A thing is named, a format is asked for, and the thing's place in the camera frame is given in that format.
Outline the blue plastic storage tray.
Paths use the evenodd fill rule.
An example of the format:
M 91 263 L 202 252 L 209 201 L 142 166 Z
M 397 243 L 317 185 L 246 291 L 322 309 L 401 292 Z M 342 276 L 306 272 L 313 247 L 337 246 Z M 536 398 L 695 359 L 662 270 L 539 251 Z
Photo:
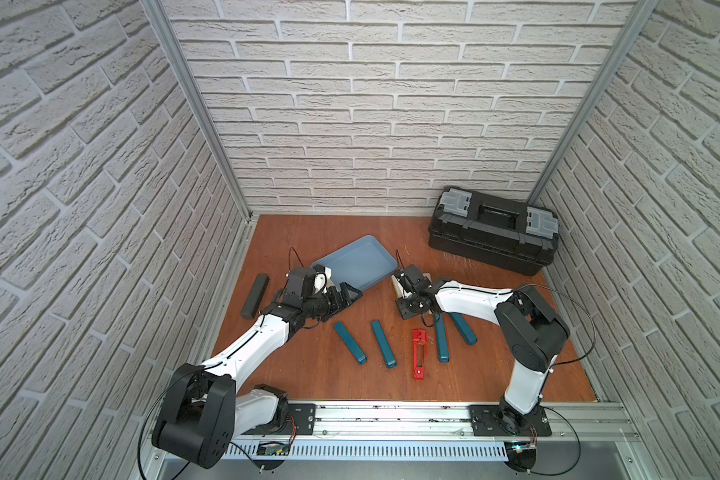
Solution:
M 312 264 L 329 270 L 330 281 L 366 292 L 393 275 L 397 262 L 372 235 L 366 235 Z

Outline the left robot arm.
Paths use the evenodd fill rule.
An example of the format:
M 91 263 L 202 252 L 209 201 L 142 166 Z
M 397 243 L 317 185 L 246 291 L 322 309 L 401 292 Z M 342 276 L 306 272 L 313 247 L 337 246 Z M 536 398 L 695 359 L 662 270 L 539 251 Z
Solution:
M 325 322 L 362 298 L 363 292 L 343 282 L 306 296 L 280 291 L 240 338 L 214 357 L 185 363 L 154 403 L 154 447 L 209 469 L 222 458 L 234 438 L 263 428 L 278 432 L 297 428 L 288 413 L 288 395 L 260 384 L 239 390 L 274 351 L 291 340 L 309 319 Z

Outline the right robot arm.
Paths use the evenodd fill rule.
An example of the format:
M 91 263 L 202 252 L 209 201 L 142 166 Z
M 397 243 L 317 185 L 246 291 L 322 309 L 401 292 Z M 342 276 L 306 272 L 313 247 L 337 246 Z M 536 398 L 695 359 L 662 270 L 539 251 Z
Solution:
M 557 311 L 531 286 L 489 289 L 455 280 L 430 281 L 414 265 L 393 273 L 401 317 L 425 312 L 464 314 L 498 325 L 514 357 L 496 418 L 518 429 L 542 398 L 548 374 L 570 337 Z

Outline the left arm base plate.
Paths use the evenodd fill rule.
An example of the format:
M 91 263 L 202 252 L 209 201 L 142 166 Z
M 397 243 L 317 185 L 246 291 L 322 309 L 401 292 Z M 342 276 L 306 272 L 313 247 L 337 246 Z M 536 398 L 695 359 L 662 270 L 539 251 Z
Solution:
M 312 435 L 315 425 L 316 405 L 314 403 L 289 403 L 280 407 L 275 416 L 275 435 Z

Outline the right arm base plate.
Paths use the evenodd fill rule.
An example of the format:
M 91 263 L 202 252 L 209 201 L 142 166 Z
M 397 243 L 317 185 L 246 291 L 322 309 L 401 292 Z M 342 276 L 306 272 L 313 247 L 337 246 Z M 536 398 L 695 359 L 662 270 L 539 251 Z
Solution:
M 467 406 L 475 437 L 550 437 L 549 420 L 540 405 L 529 413 L 520 414 L 504 403 L 470 404 Z

